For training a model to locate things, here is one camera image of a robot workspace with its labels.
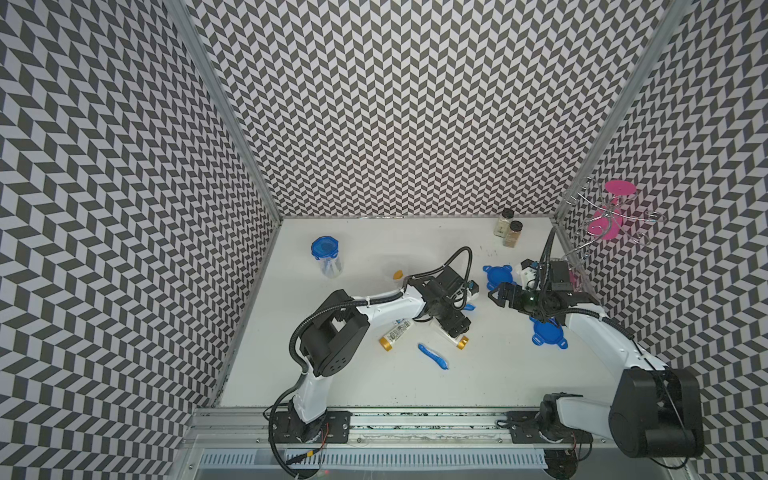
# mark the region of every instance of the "blue handle tool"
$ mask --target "blue handle tool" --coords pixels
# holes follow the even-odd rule
[[[440,355],[430,351],[427,347],[424,346],[423,343],[419,344],[419,350],[421,350],[422,353],[424,353],[424,355],[427,355],[429,358],[435,360],[435,363],[440,365],[441,369],[443,370],[448,369],[448,363]]]

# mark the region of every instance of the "chevron patterned wall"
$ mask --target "chevron patterned wall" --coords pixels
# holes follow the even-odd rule
[[[667,0],[187,0],[285,215],[552,212]]]
[[[0,2],[0,157],[0,478],[161,478],[273,225],[160,1]]]
[[[640,188],[630,213],[668,218],[645,247],[628,241],[629,223],[587,266],[650,351],[698,373],[704,478],[768,478],[766,54],[767,3],[696,3],[595,174],[595,188],[614,178]],[[593,211],[571,210],[572,240]]]

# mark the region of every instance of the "vent grille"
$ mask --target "vent grille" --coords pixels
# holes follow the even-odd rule
[[[305,449],[288,449],[287,458]],[[547,468],[539,449],[330,449],[305,458],[293,468],[336,470],[478,470]],[[276,468],[269,449],[206,449],[201,468]]]

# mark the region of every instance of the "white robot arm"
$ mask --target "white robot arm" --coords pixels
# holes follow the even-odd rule
[[[289,404],[292,438],[304,442],[316,439],[316,425],[323,424],[327,412],[333,375],[352,359],[370,327],[426,314],[433,316],[452,337],[469,329],[471,322],[461,310],[470,293],[469,286],[477,287],[468,281],[469,266],[463,279],[449,266],[456,255],[465,250],[471,265],[472,253],[463,247],[438,269],[406,277],[402,289],[395,292],[351,297],[337,290],[299,325],[291,337],[289,351],[302,365],[303,378],[287,390],[271,410],[273,415],[277,404],[295,391]],[[542,260],[546,265],[542,282],[546,290],[552,285],[552,279],[548,278],[550,269],[555,271],[563,266],[550,262],[544,254]],[[557,282],[555,286],[567,289],[570,283]],[[612,438],[630,457],[701,455],[703,429],[695,377],[685,370],[669,369],[640,348],[589,295],[572,291],[535,292],[512,284],[502,284],[501,288],[504,295],[492,296],[499,289],[488,295],[497,305],[505,306],[508,301],[509,307],[531,313],[540,321],[549,321],[550,317],[558,319],[563,327],[584,340],[618,384],[611,404],[563,392],[545,396],[536,419],[542,435],[548,437],[546,432],[562,432],[562,429],[589,432]],[[456,306],[454,299],[460,293],[464,300],[461,306]],[[554,309],[543,306],[546,302],[554,302]]]

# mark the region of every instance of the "plastic container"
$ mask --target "plastic container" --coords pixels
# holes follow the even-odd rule
[[[515,281],[512,279],[512,266],[511,265],[504,265],[504,266],[490,266],[486,265],[482,267],[482,271],[486,272],[488,274],[488,283],[485,285],[488,287],[488,290],[493,290],[497,286],[499,286],[500,283],[514,283]]]
[[[509,228],[507,229],[506,235],[504,235],[504,246],[505,247],[514,247],[518,239],[520,238],[520,233],[523,231],[523,224],[518,222],[517,220],[512,221],[509,223]]]
[[[531,340],[536,345],[557,345],[563,350],[568,348],[568,341],[565,339],[563,328],[556,324],[555,319],[549,319],[546,323],[541,323],[532,316],[529,319],[533,322],[533,337]]]
[[[509,230],[509,223],[512,222],[512,218],[515,216],[515,212],[511,208],[505,208],[498,215],[496,225],[493,227],[493,234],[497,237],[503,237]]]
[[[328,278],[336,278],[342,270],[339,257],[339,241],[333,237],[320,237],[312,242],[312,256],[320,264],[320,270]]]
[[[467,346],[467,342],[469,342],[469,338],[465,335],[459,335],[456,338],[450,336],[448,332],[442,329],[440,322],[438,322],[437,319],[432,319],[432,321],[429,322],[429,328],[437,331],[442,338],[448,340],[459,350],[463,350],[464,347]]]
[[[397,321],[395,328],[391,329],[379,339],[379,343],[382,344],[384,350],[387,352],[392,349],[392,345],[402,338],[402,335],[413,326],[413,322],[408,319],[402,319]]]

